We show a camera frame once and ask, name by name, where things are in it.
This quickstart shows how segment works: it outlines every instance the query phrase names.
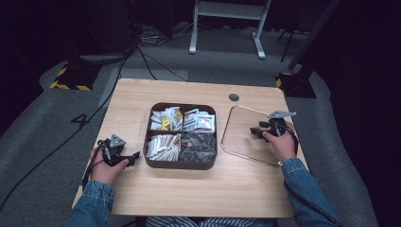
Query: chair leg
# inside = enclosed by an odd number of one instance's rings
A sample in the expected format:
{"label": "chair leg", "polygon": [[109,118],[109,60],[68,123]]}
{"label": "chair leg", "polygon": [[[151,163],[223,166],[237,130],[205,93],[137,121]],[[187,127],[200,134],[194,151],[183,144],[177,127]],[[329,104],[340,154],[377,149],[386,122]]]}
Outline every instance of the chair leg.
{"label": "chair leg", "polygon": [[281,40],[281,37],[283,37],[284,33],[286,33],[286,31],[284,30],[283,33],[281,33],[280,37],[277,39],[277,41]]}
{"label": "chair leg", "polygon": [[291,43],[292,35],[294,35],[294,31],[291,31],[291,34],[289,35],[289,38],[288,38],[288,41],[287,41],[287,45],[286,45],[286,49],[284,50],[283,57],[281,57],[281,60],[280,60],[280,62],[283,62],[283,60],[284,60],[284,57],[286,56],[286,53],[287,53],[287,50],[288,50],[289,43]]}

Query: black base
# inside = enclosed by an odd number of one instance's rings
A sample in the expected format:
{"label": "black base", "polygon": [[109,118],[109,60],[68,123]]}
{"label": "black base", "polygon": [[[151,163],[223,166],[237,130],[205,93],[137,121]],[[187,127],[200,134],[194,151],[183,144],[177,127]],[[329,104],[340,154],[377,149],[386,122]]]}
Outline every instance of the black base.
{"label": "black base", "polygon": [[276,75],[276,83],[285,97],[316,98],[309,80],[300,79],[297,74],[279,73]]}
{"label": "black base", "polygon": [[66,63],[50,85],[50,88],[92,91],[100,67],[101,65],[83,64],[75,66]]}

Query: table top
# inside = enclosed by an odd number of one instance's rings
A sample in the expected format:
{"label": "table top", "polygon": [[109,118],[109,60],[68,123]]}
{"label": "table top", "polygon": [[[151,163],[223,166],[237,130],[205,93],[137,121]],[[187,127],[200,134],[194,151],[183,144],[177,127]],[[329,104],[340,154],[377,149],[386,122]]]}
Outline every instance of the table top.
{"label": "table top", "polygon": [[[239,101],[231,101],[230,94],[237,94]],[[212,168],[187,170],[148,166],[142,150],[150,109],[159,102],[208,105],[215,109],[218,157]],[[242,159],[221,148],[227,119],[235,105],[266,113],[288,110],[284,95],[278,88],[119,80],[96,140],[110,138],[114,133],[127,141],[121,155],[141,151],[141,157],[135,166],[127,167],[116,179],[112,213],[136,216],[292,217],[280,167]],[[291,122],[291,118],[286,117],[286,121]],[[306,164],[301,146],[298,157]],[[74,204],[80,195],[81,187]]]}

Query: blue sleeve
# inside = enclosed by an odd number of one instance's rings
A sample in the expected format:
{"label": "blue sleeve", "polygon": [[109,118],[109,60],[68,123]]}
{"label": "blue sleeve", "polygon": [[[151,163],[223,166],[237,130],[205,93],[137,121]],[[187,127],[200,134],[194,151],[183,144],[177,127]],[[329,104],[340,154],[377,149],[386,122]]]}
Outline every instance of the blue sleeve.
{"label": "blue sleeve", "polygon": [[295,194],[321,208],[336,221],[340,221],[333,206],[324,195],[318,181],[305,168],[304,163],[293,158],[282,165],[284,182],[288,186],[289,201],[294,210],[294,218],[299,226],[337,226],[310,206],[301,202]]}
{"label": "blue sleeve", "polygon": [[114,189],[100,182],[88,182],[72,210],[66,226],[108,226]]}

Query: storage box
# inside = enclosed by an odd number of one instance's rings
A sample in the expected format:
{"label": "storage box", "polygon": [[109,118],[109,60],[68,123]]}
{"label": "storage box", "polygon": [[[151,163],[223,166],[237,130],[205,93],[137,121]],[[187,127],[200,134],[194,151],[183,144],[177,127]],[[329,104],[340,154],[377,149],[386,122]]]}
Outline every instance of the storage box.
{"label": "storage box", "polygon": [[[215,139],[215,144],[214,148],[216,151],[216,156],[211,162],[186,162],[186,161],[178,161],[178,162],[170,162],[170,161],[154,161],[150,160],[148,158],[148,143],[151,140],[151,137],[154,135],[158,134],[178,134],[180,133],[183,137],[189,133],[189,131],[154,131],[150,129],[151,125],[151,116],[153,111],[164,111],[166,108],[170,107],[180,107],[180,111],[182,113],[185,113],[187,111],[191,111],[194,109],[199,109],[200,112],[208,112],[209,114],[214,114],[215,115],[215,132],[211,133]],[[146,159],[146,162],[149,166],[151,167],[156,167],[156,168],[178,168],[178,169],[200,169],[200,170],[205,170],[211,168],[216,161],[216,158],[218,156],[218,139],[217,139],[217,127],[216,127],[216,111],[206,105],[197,105],[197,104],[179,104],[179,103],[157,103],[155,104],[151,110],[150,110],[150,115],[149,115],[149,120],[148,120],[148,128],[147,128],[147,134],[145,136],[145,143],[144,143],[144,149],[143,153]],[[180,156],[181,153],[183,152],[183,146],[181,146],[181,151],[180,151]]]}

